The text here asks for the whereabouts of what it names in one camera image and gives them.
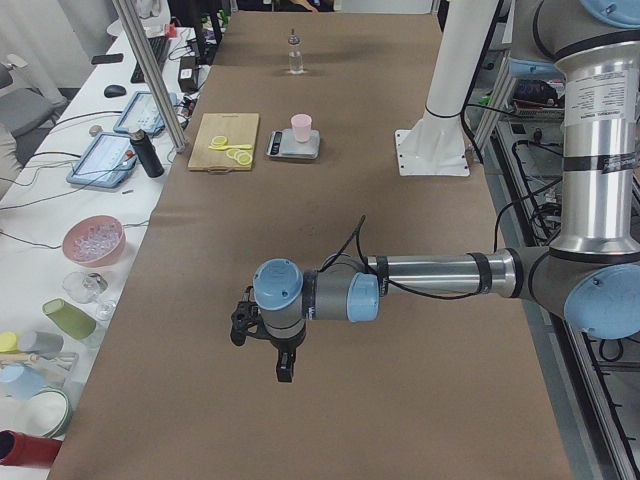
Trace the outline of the lemon slice top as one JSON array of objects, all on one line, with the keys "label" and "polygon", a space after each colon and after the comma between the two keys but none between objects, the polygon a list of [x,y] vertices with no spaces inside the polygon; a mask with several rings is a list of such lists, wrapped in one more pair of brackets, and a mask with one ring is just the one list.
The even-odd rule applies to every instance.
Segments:
[{"label": "lemon slice top", "polygon": [[237,159],[235,159],[239,165],[247,166],[253,161],[253,157],[249,152],[241,151]]}]

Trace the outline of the pink bowl with ice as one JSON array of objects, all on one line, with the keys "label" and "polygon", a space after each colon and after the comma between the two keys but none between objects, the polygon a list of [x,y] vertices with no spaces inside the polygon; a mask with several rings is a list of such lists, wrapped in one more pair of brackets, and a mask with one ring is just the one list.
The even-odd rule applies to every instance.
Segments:
[{"label": "pink bowl with ice", "polygon": [[95,215],[75,224],[65,235],[65,257],[83,267],[102,267],[116,263],[126,246],[121,222],[110,215]]}]

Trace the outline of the digital kitchen scale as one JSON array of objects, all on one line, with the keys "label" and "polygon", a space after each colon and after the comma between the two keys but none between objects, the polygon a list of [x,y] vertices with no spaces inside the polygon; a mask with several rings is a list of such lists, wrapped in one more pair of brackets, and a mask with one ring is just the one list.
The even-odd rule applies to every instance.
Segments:
[{"label": "digital kitchen scale", "polygon": [[315,160],[319,154],[320,140],[318,130],[311,130],[306,142],[297,141],[291,128],[275,130],[269,138],[266,154],[279,159]]}]

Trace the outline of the near teach pendant tablet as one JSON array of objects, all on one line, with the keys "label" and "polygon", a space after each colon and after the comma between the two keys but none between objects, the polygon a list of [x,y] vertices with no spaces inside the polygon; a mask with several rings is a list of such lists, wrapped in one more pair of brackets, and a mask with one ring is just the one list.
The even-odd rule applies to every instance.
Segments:
[{"label": "near teach pendant tablet", "polygon": [[137,156],[130,138],[114,133],[99,133],[67,174],[72,185],[116,188],[133,172]]}]

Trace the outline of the far teach pendant tablet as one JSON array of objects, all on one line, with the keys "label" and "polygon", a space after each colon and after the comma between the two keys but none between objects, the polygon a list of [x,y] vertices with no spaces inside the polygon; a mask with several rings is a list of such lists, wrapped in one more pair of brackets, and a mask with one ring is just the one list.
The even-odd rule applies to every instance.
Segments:
[{"label": "far teach pendant tablet", "polygon": [[113,131],[127,134],[130,127],[138,127],[149,136],[155,136],[163,130],[164,120],[150,92],[137,91],[132,95],[114,124]]}]

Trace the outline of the grey office chair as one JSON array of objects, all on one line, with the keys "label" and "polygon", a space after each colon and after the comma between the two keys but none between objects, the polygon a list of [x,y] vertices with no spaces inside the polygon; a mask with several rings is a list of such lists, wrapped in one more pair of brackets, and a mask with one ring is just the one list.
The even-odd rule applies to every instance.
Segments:
[{"label": "grey office chair", "polygon": [[1,96],[1,123],[18,138],[54,120],[66,104],[64,96],[51,101],[28,88],[14,89]]}]

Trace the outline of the lemon slice bottom front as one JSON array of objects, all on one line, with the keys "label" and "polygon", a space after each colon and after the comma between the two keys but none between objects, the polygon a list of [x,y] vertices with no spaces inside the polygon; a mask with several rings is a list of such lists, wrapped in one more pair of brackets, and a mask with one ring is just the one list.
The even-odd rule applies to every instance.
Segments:
[{"label": "lemon slice bottom front", "polygon": [[228,142],[228,139],[226,136],[218,135],[212,138],[210,145],[212,147],[222,147],[222,146],[225,146],[227,142]]}]

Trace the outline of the yellow cup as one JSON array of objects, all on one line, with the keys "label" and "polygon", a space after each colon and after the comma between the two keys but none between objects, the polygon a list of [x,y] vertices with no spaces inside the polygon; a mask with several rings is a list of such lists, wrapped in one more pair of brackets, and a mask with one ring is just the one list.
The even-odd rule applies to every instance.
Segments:
[{"label": "yellow cup", "polygon": [[0,333],[0,352],[14,354],[20,352],[18,347],[19,335],[13,331],[4,331]]}]

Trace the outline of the teach pendant tablet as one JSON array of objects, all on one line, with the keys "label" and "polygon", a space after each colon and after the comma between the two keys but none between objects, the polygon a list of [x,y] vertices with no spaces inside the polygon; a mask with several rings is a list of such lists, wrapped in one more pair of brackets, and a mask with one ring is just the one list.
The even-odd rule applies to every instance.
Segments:
[{"label": "teach pendant tablet", "polygon": [[113,131],[127,134],[130,127],[138,127],[149,136],[155,136],[163,130],[164,120],[150,92],[137,91],[132,95],[114,124]]},{"label": "teach pendant tablet", "polygon": [[116,188],[133,172],[137,156],[130,138],[114,133],[99,133],[67,174],[72,185]]}]

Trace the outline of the black computer mouse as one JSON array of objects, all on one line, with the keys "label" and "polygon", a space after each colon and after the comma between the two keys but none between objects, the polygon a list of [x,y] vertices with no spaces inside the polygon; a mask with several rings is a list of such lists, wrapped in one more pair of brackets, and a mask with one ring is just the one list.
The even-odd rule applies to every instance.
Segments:
[{"label": "black computer mouse", "polygon": [[117,98],[127,94],[127,90],[122,85],[111,84],[104,88],[103,95],[105,98]]}]

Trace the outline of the clear glass sauce bottle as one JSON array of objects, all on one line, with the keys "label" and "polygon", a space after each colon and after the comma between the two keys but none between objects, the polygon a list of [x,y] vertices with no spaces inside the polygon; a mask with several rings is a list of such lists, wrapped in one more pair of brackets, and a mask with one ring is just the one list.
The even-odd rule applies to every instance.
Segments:
[{"label": "clear glass sauce bottle", "polygon": [[294,29],[291,29],[288,37],[288,60],[289,72],[292,75],[300,75],[304,73],[304,63],[301,51],[301,39]]}]

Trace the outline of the green plastic cup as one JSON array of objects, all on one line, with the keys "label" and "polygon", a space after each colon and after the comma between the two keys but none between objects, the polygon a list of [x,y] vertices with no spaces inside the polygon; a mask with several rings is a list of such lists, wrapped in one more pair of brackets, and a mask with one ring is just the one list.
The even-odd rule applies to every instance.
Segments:
[{"label": "green plastic cup", "polygon": [[86,340],[96,330],[97,324],[92,317],[61,298],[45,302],[42,312],[60,330],[75,340]]}]

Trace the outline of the light blue cup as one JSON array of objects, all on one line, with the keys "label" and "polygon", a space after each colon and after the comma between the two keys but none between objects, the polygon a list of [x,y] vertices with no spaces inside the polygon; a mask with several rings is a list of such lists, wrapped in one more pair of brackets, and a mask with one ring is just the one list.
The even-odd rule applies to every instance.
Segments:
[{"label": "light blue cup", "polygon": [[34,368],[14,363],[1,370],[1,387],[5,393],[18,400],[27,400],[39,393],[47,382]]}]

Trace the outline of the pink plastic cup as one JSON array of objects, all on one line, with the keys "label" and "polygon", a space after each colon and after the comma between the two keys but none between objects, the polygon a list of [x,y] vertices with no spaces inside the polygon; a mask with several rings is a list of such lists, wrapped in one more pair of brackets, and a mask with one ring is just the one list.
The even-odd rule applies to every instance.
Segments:
[{"label": "pink plastic cup", "polygon": [[290,119],[294,138],[297,142],[305,143],[311,138],[312,117],[305,113],[298,113]]}]

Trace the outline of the red cylinder container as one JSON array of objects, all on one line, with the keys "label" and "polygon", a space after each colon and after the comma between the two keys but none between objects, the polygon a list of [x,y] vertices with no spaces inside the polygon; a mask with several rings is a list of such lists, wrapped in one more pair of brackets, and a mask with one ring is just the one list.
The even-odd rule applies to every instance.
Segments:
[{"label": "red cylinder container", "polygon": [[49,468],[53,465],[62,444],[62,441],[56,439],[4,430],[1,432],[1,464]]}]

